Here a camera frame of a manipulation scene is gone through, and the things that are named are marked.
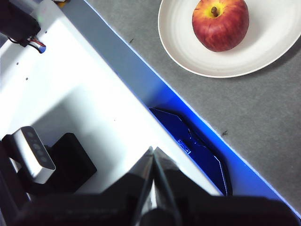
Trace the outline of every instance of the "red wire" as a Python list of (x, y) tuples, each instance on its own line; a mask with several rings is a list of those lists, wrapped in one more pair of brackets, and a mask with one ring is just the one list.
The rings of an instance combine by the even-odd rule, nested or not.
[(45, 45), (42, 42), (40, 42), (40, 41), (33, 40), (33, 39), (30, 39), (30, 41), (33, 41), (35, 43), (38, 43), (40, 46), (44, 46), (45, 47)]

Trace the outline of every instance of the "apple stem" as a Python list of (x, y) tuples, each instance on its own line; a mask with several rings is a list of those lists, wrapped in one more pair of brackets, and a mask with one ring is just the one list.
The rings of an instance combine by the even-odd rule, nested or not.
[(212, 9), (211, 9), (211, 13), (213, 14), (213, 16), (217, 17), (218, 16), (217, 7), (213, 6)]

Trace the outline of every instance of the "silver component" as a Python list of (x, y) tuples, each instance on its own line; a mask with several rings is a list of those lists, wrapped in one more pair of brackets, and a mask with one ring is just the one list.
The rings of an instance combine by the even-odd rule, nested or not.
[[(30, 145), (28, 144), (28, 141), (26, 139), (26, 133), (22, 132), (22, 128), (20, 128), (18, 131), (16, 131), (13, 134), (13, 138), (18, 147), (20, 158), (22, 158), (22, 160), (24, 162), (24, 166), (22, 165), (22, 167), (27, 168), (27, 170), (29, 171), (29, 174), (32, 178), (32, 181), (35, 183), (38, 183), (38, 184), (46, 183), (46, 181), (50, 178), (52, 173), (55, 171), (55, 165), (52, 162), (45, 147), (42, 145), (42, 142), (41, 141), (39, 142), (41, 145), (38, 145), (38, 144), (33, 145), (33, 147), (39, 146), (39, 148), (40, 148), (39, 151), (43, 152), (43, 156), (39, 157), (40, 159), (38, 160), (36, 158), (36, 156), (34, 155), (33, 150), (30, 148)], [(41, 163), (41, 162), (47, 162), (47, 161), (51, 161), (50, 164), (52, 165), (52, 169)]]

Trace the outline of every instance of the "apple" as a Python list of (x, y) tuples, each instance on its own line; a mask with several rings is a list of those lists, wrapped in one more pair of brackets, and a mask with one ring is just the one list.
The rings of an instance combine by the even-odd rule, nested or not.
[(249, 27), (244, 0), (201, 0), (193, 11), (192, 27), (209, 50), (222, 52), (237, 46)]

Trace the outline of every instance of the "wire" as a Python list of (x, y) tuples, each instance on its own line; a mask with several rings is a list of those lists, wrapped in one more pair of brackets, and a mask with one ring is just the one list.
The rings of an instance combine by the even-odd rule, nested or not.
[(12, 43), (14, 43), (14, 44), (20, 44), (18, 41), (14, 41), (14, 40), (12, 40), (10, 37), (8, 37), (8, 40), (10, 40)]
[(40, 41), (33, 40), (33, 39), (30, 39), (30, 41), (33, 41), (33, 42), (39, 44), (40, 46), (44, 46), (44, 47), (45, 47), (44, 43), (42, 43), (42, 42), (40, 42)]
[(31, 47), (34, 47), (36, 50), (38, 50), (39, 53), (42, 53), (41, 50), (38, 47), (36, 47), (36, 46), (34, 46), (34, 45), (30, 44), (30, 43), (28, 45), (31, 46)]
[[(12, 43), (14, 44), (20, 44), (18, 41), (14, 41), (12, 40), (10, 37), (8, 37), (8, 40), (10, 40)], [(37, 44), (39, 44), (40, 46), (46, 47), (42, 42), (36, 41), (36, 40), (31, 40), (33, 42), (36, 42)], [(36, 50), (38, 50), (39, 53), (43, 53), (38, 47), (28, 43), (29, 46), (34, 47)]]

